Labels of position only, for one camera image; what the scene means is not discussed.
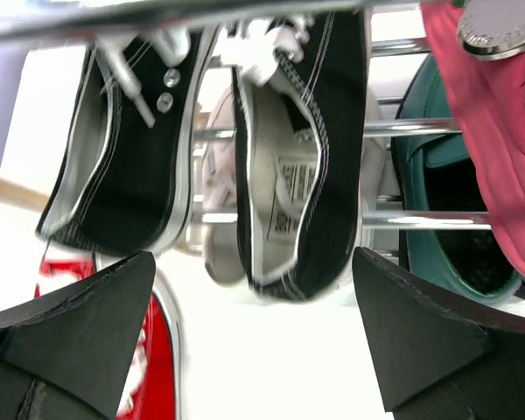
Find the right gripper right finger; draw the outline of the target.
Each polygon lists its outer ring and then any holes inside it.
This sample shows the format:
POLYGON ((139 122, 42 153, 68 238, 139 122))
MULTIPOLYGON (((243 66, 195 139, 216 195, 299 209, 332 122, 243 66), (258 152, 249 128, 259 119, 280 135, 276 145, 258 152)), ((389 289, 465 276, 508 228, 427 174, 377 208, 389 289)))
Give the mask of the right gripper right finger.
POLYGON ((377 255, 353 282, 384 409, 396 419, 525 419, 525 318, 377 255))

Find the black canvas sneaker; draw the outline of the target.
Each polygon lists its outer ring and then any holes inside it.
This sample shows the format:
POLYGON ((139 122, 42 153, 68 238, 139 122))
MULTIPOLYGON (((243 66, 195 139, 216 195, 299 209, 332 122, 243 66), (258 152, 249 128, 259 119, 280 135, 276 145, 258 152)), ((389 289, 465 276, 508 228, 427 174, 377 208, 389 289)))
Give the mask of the black canvas sneaker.
POLYGON ((218 32, 172 28, 89 44, 40 238, 117 257, 178 241, 193 204, 196 100, 218 32))
POLYGON ((266 298, 311 300, 344 271, 361 231, 366 14, 241 22, 220 59, 232 71, 248 285, 266 298))

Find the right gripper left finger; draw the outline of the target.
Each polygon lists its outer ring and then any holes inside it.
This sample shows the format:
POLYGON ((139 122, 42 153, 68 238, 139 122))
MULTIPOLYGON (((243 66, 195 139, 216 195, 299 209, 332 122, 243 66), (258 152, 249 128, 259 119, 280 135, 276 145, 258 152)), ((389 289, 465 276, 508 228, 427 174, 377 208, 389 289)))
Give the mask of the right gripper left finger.
POLYGON ((140 252, 0 311, 0 419, 113 419, 150 301, 140 252))

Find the white sneaker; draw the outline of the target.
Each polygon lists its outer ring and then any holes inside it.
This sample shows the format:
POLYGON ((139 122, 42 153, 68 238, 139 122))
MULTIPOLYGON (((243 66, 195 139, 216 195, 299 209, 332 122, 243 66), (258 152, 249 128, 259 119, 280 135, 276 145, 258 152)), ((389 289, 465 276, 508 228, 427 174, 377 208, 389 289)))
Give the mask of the white sneaker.
MULTIPOLYGON (((366 69, 368 73, 372 50, 372 15, 373 8, 365 9, 364 27, 367 46, 366 69)), ((380 110, 375 93, 371 87, 367 87, 365 120, 368 122, 380 121, 382 119, 382 111, 380 110)), ((363 139, 359 183, 360 210, 362 212, 376 210, 383 167, 387 157, 387 144, 388 140, 386 137, 372 136, 363 139)), ((358 227, 355 245, 371 248, 374 244, 374 235, 372 228, 358 227)), ((349 284, 353 285, 351 263, 345 267, 342 274, 338 277, 335 287, 337 290, 347 290, 349 284)))
MULTIPOLYGON (((211 112, 207 127, 223 130, 235 125, 234 95, 229 87, 211 112)), ((236 205, 235 142, 210 142, 200 161, 203 208, 220 211, 236 205)), ((237 284, 245 277, 234 224, 209 225, 202 255, 207 274, 221 286, 237 284)))

